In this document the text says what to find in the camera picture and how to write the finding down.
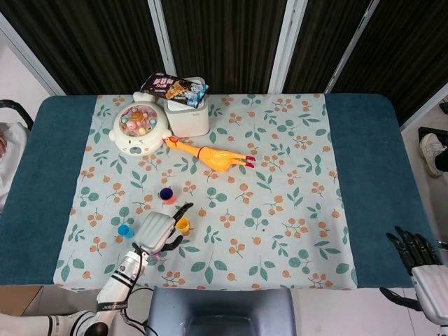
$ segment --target small cup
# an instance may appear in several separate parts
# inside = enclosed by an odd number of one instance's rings
[[[132,231],[128,225],[123,224],[118,228],[118,234],[126,238],[133,238],[134,231]]]
[[[170,205],[175,203],[176,196],[171,188],[163,188],[159,192],[160,199],[166,204]]]
[[[186,217],[182,217],[176,223],[176,228],[183,233],[188,232],[190,229],[190,221]]]

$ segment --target chair backrest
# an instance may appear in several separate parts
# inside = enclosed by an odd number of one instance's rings
[[[16,110],[27,124],[28,130],[31,131],[31,128],[33,128],[34,121],[31,119],[28,112],[25,111],[22,105],[13,100],[2,99],[0,100],[0,108],[3,107],[8,107],[10,109]]]

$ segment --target chocolate ice cream package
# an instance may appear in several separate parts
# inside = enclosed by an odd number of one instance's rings
[[[206,84],[196,84],[189,80],[157,72],[146,80],[140,91],[196,109],[208,88],[209,86]]]

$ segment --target rubber chicken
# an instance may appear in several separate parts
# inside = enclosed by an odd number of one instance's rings
[[[179,139],[175,138],[174,136],[166,138],[163,141],[171,149],[181,149],[182,151],[185,151],[197,157],[199,160],[203,161],[203,163],[205,163],[213,170],[216,170],[217,172],[225,172],[232,165],[241,165],[254,168],[252,162],[246,161],[256,161],[253,156],[245,156],[242,154],[229,152],[228,150],[218,150],[210,148],[208,146],[204,146],[201,148],[193,147],[180,142]]]

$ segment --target robotic arm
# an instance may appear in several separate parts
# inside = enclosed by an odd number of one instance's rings
[[[411,277],[418,300],[401,297],[380,287],[381,293],[393,303],[423,312],[426,318],[448,335],[448,267],[444,266],[431,244],[420,234],[412,234],[395,226],[402,239],[387,233]]]
[[[97,313],[79,311],[69,316],[14,317],[0,314],[0,336],[107,336],[112,320],[120,312],[126,324],[145,330],[126,315],[127,299],[137,279],[148,265],[148,257],[162,251],[174,250],[183,239],[179,235],[167,243],[175,231],[176,223],[193,203],[184,204],[171,217],[151,212],[135,235],[134,251],[126,254],[120,266],[97,296]]]

